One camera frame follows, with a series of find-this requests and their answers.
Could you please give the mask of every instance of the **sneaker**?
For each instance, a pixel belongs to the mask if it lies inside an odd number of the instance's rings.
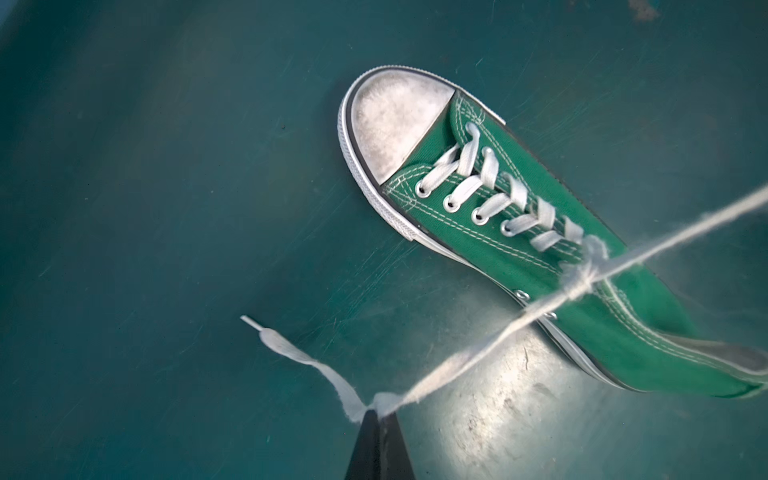
[[[414,68],[358,78],[339,142],[376,212],[408,240],[464,263],[521,305],[558,288],[584,235],[626,246],[463,88]],[[635,391],[739,397],[768,380],[768,354],[697,337],[683,307],[637,266],[538,320],[586,373]]]

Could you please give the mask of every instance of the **white shoelace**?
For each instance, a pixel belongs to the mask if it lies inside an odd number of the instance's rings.
[[[442,206],[450,213],[457,212],[480,187],[496,189],[498,177],[498,159],[493,149],[482,149],[483,164],[480,174],[473,175],[475,159],[480,145],[480,129],[469,122],[466,124],[467,132],[472,139],[462,147],[458,160],[454,160],[458,145],[454,145],[445,152],[436,162],[434,168],[422,178],[415,187],[416,196],[427,198],[444,181],[456,172],[465,179],[453,189],[442,202]],[[510,173],[502,172],[502,176],[509,182],[509,193],[498,193],[488,198],[483,204],[472,211],[472,222],[476,225],[485,225],[488,219],[501,213],[506,207],[516,205],[520,211],[525,212],[528,206],[528,188]],[[572,222],[570,218],[563,217],[564,229],[560,235],[554,230],[554,222],[557,220],[554,207],[541,197],[536,197],[536,212],[522,214],[510,220],[502,222],[502,235],[514,237],[526,232],[533,227],[540,226],[546,231],[531,238],[531,245],[543,252],[564,238],[577,245],[581,245],[584,238],[584,229]]]
[[[375,410],[380,418],[384,418],[401,407],[409,403],[419,402],[435,390],[448,385],[497,349],[512,333],[533,323],[546,313],[555,311],[559,306],[591,293],[592,286],[597,282],[618,275],[633,265],[642,263],[671,247],[699,237],[747,212],[762,207],[766,203],[768,203],[768,185],[728,207],[703,216],[701,220],[689,227],[661,237],[644,247],[632,249],[614,259],[608,258],[607,247],[602,240],[593,235],[587,235],[581,243],[583,256],[581,264],[569,265],[564,268],[559,290],[529,303],[510,320],[504,329],[496,334],[451,355],[436,369],[419,380],[408,392],[401,395],[391,392],[376,393],[370,405],[364,404],[355,389],[334,369],[297,349],[277,331],[264,328],[248,316],[243,315],[240,318],[259,330],[261,341],[275,353],[318,369],[333,384],[339,394],[344,413],[350,421],[361,423],[366,411],[370,409]]]

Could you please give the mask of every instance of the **green canvas fabric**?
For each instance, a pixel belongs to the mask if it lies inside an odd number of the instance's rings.
[[[501,222],[522,212],[508,207],[482,226],[470,213],[493,193],[486,187],[468,199],[455,213],[442,206],[464,177],[453,174],[429,197],[415,195],[416,183],[452,145],[470,140],[465,125],[471,121],[481,131],[480,148],[491,147],[507,171],[529,189],[534,204],[540,196],[558,212],[555,228],[562,232],[562,216],[600,237],[615,256],[625,245],[564,185],[528,152],[495,118],[471,98],[457,92],[450,107],[415,149],[404,166],[382,186],[415,223],[509,290],[524,290],[533,300],[558,287],[561,262],[578,263],[578,245],[561,240],[541,253],[529,243],[541,231],[505,237]],[[475,168],[482,165],[478,155]],[[508,191],[500,175],[497,186]],[[594,294],[558,310],[558,326],[614,378],[632,389],[699,393],[738,397],[759,391],[765,376],[749,375],[711,356],[671,342],[669,336],[699,338],[694,325],[674,295],[647,268],[638,266],[610,281],[600,283]]]

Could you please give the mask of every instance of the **white rubber sole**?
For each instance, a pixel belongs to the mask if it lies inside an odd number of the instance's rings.
[[[371,204],[373,209],[376,210],[376,212],[387,223],[389,223],[389,225],[391,225],[392,228],[397,230],[398,233],[403,235],[406,239],[411,241],[415,240],[419,242],[421,245],[424,245],[425,247],[429,248],[432,251],[440,253],[441,255],[450,258],[451,260],[455,260],[459,263],[463,263],[464,265],[474,270],[477,270],[478,272],[482,273],[489,279],[493,280],[493,282],[499,285],[505,292],[512,295],[512,298],[514,298],[518,303],[520,303],[522,306],[525,306],[525,302],[521,301],[517,296],[513,295],[510,289],[501,285],[499,282],[496,282],[496,280],[492,279],[485,272],[475,267],[470,262],[468,262],[461,256],[457,255],[456,253],[452,252],[448,248],[444,247],[439,242],[436,242],[429,235],[422,232],[416,225],[411,223],[410,220],[408,220],[403,215],[401,215],[400,212],[398,212],[388,201],[386,201],[382,197],[381,193],[379,192],[379,188],[376,185],[374,185],[372,180],[368,177],[366,170],[363,168],[360,162],[360,159],[356,156],[353,148],[352,138],[350,137],[350,133],[347,128],[346,109],[347,109],[347,104],[351,101],[353,92],[357,89],[360,82],[363,81],[365,78],[367,78],[373,72],[378,70],[384,70],[387,68],[399,68],[403,70],[418,72],[420,74],[434,78],[435,80],[451,85],[451,87],[462,92],[463,94],[470,97],[473,101],[481,105],[489,114],[493,115],[493,117],[496,118],[498,121],[500,121],[502,124],[506,124],[506,122],[501,117],[499,117],[490,108],[486,107],[482,102],[480,102],[480,100],[475,98],[475,96],[473,96],[463,88],[459,87],[458,85],[450,81],[447,81],[442,77],[439,77],[438,75],[431,74],[427,71],[419,70],[418,68],[403,67],[400,65],[384,65],[382,67],[377,67],[377,68],[368,70],[364,74],[360,75],[357,78],[357,80],[354,81],[354,83],[352,83],[352,86],[349,87],[349,90],[344,95],[344,99],[342,100],[341,106],[339,107],[339,117],[338,117],[338,126],[337,126],[338,133],[339,133],[339,145],[341,146],[342,153],[344,154],[344,160],[346,160],[346,164],[349,167],[349,170],[352,172],[352,176],[355,178],[355,181],[359,185],[360,190],[362,190],[363,194],[366,196],[366,199]],[[549,335],[549,337],[554,341],[554,343],[560,348],[560,350],[562,350],[562,352],[566,356],[568,356],[571,360],[573,360],[573,362],[576,365],[578,365],[582,370],[584,370],[588,375],[602,382],[605,382],[608,385],[617,387],[619,389],[626,389],[626,387],[621,386],[617,384],[614,380],[608,378],[608,376],[606,376],[603,373],[603,371],[600,370],[600,368],[598,368],[594,364],[594,362],[592,362],[592,360],[584,352],[584,350],[582,350],[581,347],[576,345],[576,343],[573,340],[571,340],[571,338],[568,337],[565,333],[563,333],[563,331],[560,330],[552,321],[550,321],[545,317],[541,317],[538,319],[538,323],[544,329],[544,331]]]

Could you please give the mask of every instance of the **eyelet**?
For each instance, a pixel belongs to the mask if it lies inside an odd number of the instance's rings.
[[[509,220],[504,220],[502,222],[502,228],[501,228],[502,235],[504,235],[505,237],[513,237],[514,235],[512,235],[512,232],[507,230],[507,223],[509,223]]]
[[[474,222],[475,225],[485,225],[488,222],[488,217],[481,217],[478,215],[479,211],[480,207],[477,207],[472,211],[472,222]]]
[[[518,300],[522,300],[523,302],[528,302],[531,299],[531,296],[522,290],[515,290],[512,294],[515,295]]]
[[[451,200],[451,196],[450,195],[448,195],[446,198],[443,199],[442,206],[443,206],[443,208],[445,208],[445,211],[447,211],[450,214],[458,212],[458,209],[462,207],[461,205],[458,205],[458,204],[454,203]]]
[[[422,181],[419,180],[419,182],[416,184],[415,189],[416,190],[416,196],[418,198],[427,198],[431,192],[428,192],[427,190],[424,190],[422,188]]]

